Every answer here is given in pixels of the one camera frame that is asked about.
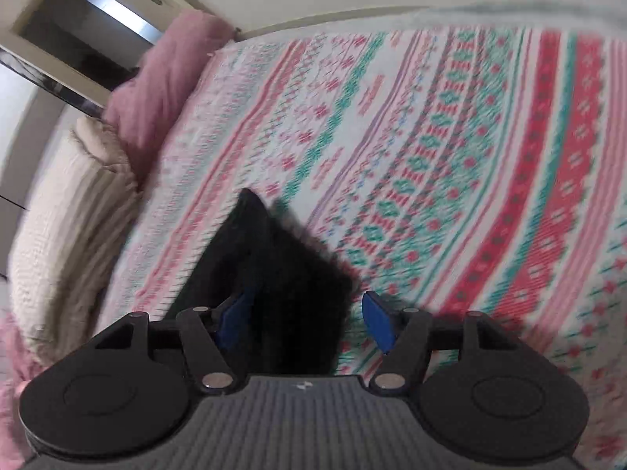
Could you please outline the patterned red green bedsheet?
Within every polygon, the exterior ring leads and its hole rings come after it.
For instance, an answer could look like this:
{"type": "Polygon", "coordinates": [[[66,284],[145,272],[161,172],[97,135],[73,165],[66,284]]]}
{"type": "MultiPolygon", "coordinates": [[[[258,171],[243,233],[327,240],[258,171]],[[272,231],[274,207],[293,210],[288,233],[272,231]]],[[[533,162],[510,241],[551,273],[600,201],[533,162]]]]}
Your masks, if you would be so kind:
{"type": "Polygon", "coordinates": [[[164,316],[240,190],[372,289],[487,313],[591,407],[626,464],[626,20],[420,11],[214,52],[175,113],[98,324],[164,316]]]}

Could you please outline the black pants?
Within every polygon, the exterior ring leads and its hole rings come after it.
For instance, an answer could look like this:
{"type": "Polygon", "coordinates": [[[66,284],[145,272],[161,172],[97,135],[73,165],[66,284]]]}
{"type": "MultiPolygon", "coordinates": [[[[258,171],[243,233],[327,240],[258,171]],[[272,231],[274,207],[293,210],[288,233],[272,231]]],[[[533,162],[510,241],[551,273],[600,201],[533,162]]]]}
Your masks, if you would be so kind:
{"type": "Polygon", "coordinates": [[[248,304],[240,374],[327,376],[340,347],[353,280],[285,229],[243,189],[166,316],[230,297],[248,304]]]}

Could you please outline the pink fluffy blanket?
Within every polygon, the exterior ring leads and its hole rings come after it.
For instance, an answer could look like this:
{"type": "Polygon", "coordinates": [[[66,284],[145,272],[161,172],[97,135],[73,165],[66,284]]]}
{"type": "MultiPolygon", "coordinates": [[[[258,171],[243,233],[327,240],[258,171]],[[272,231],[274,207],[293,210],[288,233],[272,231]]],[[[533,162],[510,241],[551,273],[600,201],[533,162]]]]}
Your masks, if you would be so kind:
{"type": "MultiPolygon", "coordinates": [[[[216,16],[185,11],[142,57],[134,78],[112,92],[103,120],[116,130],[139,187],[153,170],[209,57],[234,35],[234,27],[216,16]]],[[[1,316],[1,349],[9,364],[9,377],[1,383],[1,467],[18,469],[29,457],[17,419],[18,397],[42,367],[24,348],[9,310],[1,316]]]]}

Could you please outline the beige striped folded quilt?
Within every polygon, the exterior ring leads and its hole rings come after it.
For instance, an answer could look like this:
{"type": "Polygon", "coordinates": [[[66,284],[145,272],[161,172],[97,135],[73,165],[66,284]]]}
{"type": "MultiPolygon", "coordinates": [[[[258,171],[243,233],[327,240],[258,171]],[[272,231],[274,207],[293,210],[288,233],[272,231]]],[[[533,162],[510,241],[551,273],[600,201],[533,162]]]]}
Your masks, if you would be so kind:
{"type": "Polygon", "coordinates": [[[9,253],[13,316],[40,364],[63,359],[91,333],[139,201],[127,154],[108,126],[81,117],[62,133],[9,253]]]}

